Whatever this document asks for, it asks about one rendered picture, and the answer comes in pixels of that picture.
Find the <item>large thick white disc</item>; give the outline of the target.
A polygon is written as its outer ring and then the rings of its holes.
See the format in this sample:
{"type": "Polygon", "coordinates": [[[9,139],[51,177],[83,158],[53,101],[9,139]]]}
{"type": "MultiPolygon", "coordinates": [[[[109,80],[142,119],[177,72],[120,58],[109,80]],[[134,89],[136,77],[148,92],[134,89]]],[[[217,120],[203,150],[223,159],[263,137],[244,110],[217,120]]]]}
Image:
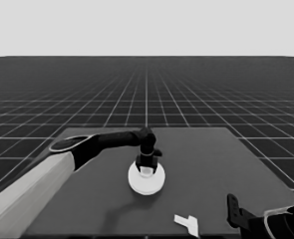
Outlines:
{"type": "Polygon", "coordinates": [[[159,163],[157,169],[138,167],[133,162],[129,168],[128,181],[131,189],[140,195],[154,195],[161,191],[165,182],[165,172],[159,163]]]}

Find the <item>small white T-shaped piece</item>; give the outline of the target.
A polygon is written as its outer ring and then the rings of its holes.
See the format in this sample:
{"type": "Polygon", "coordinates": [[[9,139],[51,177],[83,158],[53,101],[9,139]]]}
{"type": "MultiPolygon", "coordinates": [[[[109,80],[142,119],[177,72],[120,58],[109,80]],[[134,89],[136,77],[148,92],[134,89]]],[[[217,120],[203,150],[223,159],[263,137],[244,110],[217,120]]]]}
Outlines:
{"type": "Polygon", "coordinates": [[[174,215],[173,221],[181,226],[184,226],[191,236],[194,236],[196,238],[199,237],[198,222],[195,217],[189,215],[187,218],[184,218],[179,215],[174,215]]]}

